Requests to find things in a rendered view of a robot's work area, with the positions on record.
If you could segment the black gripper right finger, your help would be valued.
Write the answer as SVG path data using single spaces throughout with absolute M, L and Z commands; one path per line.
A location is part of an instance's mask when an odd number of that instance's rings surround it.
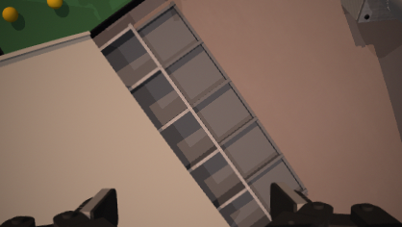
M 400 221 L 372 204 L 355 204 L 351 214 L 333 214 L 331 205 L 313 202 L 296 192 L 285 182 L 271 183 L 272 221 L 264 227 L 402 227 Z

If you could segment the green tray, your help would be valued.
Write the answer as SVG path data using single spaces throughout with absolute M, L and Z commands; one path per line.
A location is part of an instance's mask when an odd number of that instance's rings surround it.
M 47 0 L 0 0 L 0 56 L 87 31 L 95 38 L 143 1 L 63 0 L 52 9 Z M 3 18 L 7 7 L 18 11 L 15 22 Z

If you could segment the orange ball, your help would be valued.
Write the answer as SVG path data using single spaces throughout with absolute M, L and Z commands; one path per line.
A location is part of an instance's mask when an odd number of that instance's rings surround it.
M 8 22 L 15 22 L 18 19 L 18 11 L 13 7 L 7 7 L 4 9 L 2 15 Z
M 58 9 L 62 6 L 63 0 L 47 0 L 47 4 L 52 9 Z

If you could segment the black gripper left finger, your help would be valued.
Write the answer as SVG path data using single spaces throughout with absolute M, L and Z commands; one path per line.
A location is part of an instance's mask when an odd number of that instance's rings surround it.
M 117 227 L 116 190 L 101 189 L 91 198 L 84 201 L 75 211 L 55 215 L 54 224 L 36 226 L 33 217 L 16 216 L 3 222 L 0 227 Z

